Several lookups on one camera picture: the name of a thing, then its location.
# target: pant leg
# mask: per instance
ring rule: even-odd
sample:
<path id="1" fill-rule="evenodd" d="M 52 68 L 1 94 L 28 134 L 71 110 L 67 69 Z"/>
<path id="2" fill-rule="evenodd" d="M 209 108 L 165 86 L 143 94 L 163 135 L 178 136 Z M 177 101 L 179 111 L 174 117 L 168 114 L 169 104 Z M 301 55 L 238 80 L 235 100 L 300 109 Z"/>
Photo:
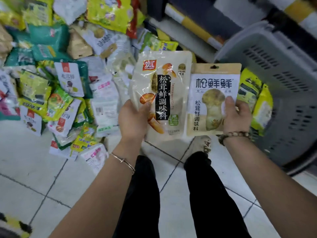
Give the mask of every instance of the pant leg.
<path id="1" fill-rule="evenodd" d="M 184 164 L 197 238 L 250 237 L 243 217 L 204 152 Z"/>
<path id="2" fill-rule="evenodd" d="M 159 237 L 160 200 L 152 161 L 138 156 L 113 238 Z"/>

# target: bangle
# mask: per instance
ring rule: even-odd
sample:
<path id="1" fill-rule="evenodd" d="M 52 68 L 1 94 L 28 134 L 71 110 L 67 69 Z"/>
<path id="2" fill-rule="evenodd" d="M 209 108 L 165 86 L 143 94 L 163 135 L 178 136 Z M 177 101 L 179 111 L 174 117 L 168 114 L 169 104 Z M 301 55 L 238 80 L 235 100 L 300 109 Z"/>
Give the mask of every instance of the bangle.
<path id="1" fill-rule="evenodd" d="M 229 132 L 227 134 L 223 134 L 219 136 L 219 143 L 224 146 L 224 139 L 228 137 L 245 137 L 245 138 L 251 139 L 251 134 L 249 132 L 243 132 L 243 131 Z"/>
<path id="2" fill-rule="evenodd" d="M 120 160 L 120 163 L 125 163 L 132 170 L 132 173 L 133 174 L 135 173 L 135 168 L 128 161 L 126 161 L 125 159 L 119 158 L 114 153 L 111 153 L 111 155 L 115 157 L 116 159 Z"/>

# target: shoe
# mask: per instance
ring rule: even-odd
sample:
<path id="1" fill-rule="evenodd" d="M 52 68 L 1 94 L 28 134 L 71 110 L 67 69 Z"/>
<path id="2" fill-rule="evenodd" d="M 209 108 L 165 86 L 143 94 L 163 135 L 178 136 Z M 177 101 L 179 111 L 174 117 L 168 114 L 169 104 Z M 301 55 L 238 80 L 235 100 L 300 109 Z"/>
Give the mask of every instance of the shoe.
<path id="1" fill-rule="evenodd" d="M 190 144 L 188 150 L 186 151 L 184 157 L 181 159 L 182 162 L 186 162 L 186 160 L 196 152 L 204 152 L 208 155 L 211 151 L 211 138 L 209 136 L 197 136 L 193 139 Z"/>

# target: packet with mushroom picture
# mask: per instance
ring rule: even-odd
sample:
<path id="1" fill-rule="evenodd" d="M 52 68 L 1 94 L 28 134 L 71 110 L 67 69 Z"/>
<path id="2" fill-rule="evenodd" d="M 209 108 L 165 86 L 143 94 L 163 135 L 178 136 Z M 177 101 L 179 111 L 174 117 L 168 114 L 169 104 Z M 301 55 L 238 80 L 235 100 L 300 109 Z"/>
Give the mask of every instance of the packet with mushroom picture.
<path id="1" fill-rule="evenodd" d="M 129 95 L 139 109 L 152 103 L 145 139 L 152 143 L 179 139 L 184 133 L 192 66 L 189 51 L 147 51 L 139 55 Z"/>
<path id="2" fill-rule="evenodd" d="M 188 95 L 187 136 L 223 134 L 224 100 L 237 99 L 239 63 L 196 63 Z"/>

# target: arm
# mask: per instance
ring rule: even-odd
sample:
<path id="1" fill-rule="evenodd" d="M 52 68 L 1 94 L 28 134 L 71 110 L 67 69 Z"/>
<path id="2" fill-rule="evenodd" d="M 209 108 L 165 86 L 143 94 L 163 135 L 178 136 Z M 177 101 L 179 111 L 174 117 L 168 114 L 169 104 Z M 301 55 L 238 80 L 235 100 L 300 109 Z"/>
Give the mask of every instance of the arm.
<path id="1" fill-rule="evenodd" d="M 139 112 L 128 100 L 119 114 L 122 139 L 113 150 L 133 167 L 146 133 L 151 103 Z M 132 170 L 112 155 L 95 180 L 55 228 L 49 238 L 112 237 L 117 226 Z"/>
<path id="2" fill-rule="evenodd" d="M 252 115 L 246 103 L 226 99 L 224 132 L 248 131 Z M 229 137 L 224 144 L 239 171 L 282 238 L 317 236 L 317 197 L 280 170 L 251 141 Z"/>

